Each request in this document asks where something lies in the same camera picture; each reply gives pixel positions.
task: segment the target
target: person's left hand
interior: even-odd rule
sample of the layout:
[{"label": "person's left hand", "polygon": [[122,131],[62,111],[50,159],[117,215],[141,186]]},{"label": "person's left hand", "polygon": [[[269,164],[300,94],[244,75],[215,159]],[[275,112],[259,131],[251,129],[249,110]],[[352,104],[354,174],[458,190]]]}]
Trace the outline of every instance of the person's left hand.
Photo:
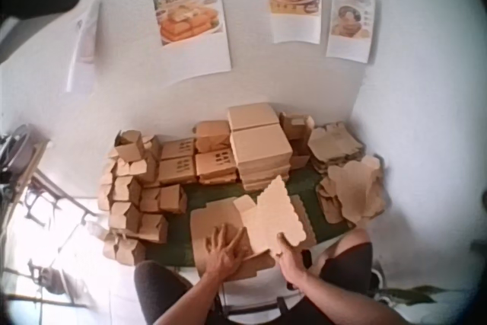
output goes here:
[{"label": "person's left hand", "polygon": [[238,244],[245,234],[245,228],[241,228],[228,245],[225,242],[226,234],[227,226],[223,224],[220,229],[214,229],[212,237],[207,238],[206,242],[206,250],[209,255],[206,260],[205,276],[211,277],[219,283],[223,283],[228,276],[237,271],[245,256],[243,250],[236,252]]}]

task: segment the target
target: white wall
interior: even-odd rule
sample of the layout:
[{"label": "white wall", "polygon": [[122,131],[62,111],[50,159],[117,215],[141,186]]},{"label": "white wall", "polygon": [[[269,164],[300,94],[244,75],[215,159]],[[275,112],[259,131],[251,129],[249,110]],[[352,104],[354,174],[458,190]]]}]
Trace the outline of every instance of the white wall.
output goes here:
[{"label": "white wall", "polygon": [[347,119],[364,65],[326,59],[329,0],[320,45],[273,45],[267,0],[223,0],[233,70],[162,88],[163,62],[152,0],[102,0],[99,85],[89,98],[63,94],[74,20],[89,0],[53,21],[2,65],[2,129],[33,123],[53,141],[42,163],[74,195],[94,195],[103,157],[119,129],[167,138],[188,136],[201,119],[224,118],[236,104],[269,100],[311,113],[318,122]]},{"label": "white wall", "polygon": [[374,220],[393,285],[465,288],[487,214],[487,20],[480,0],[381,0],[377,54],[352,124],[384,157],[392,206]]}]

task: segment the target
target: green table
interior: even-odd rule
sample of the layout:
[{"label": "green table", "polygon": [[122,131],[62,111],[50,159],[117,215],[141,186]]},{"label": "green table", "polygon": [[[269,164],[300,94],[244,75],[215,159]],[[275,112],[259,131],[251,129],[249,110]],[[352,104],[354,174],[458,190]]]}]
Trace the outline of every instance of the green table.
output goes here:
[{"label": "green table", "polygon": [[[305,167],[293,170],[289,174],[289,181],[286,184],[289,196],[298,194],[303,201],[318,243],[337,237],[349,229],[344,221],[335,225],[326,222],[315,192],[315,186],[320,180],[321,176],[312,167]],[[194,266],[191,233],[189,232],[191,210],[203,208],[207,202],[246,194],[239,183],[217,186],[190,184],[184,186],[184,190],[188,196],[188,210],[185,215],[167,216],[169,221],[167,243],[146,245],[147,259],[155,260],[165,266]],[[250,195],[255,199],[259,192]]]}]

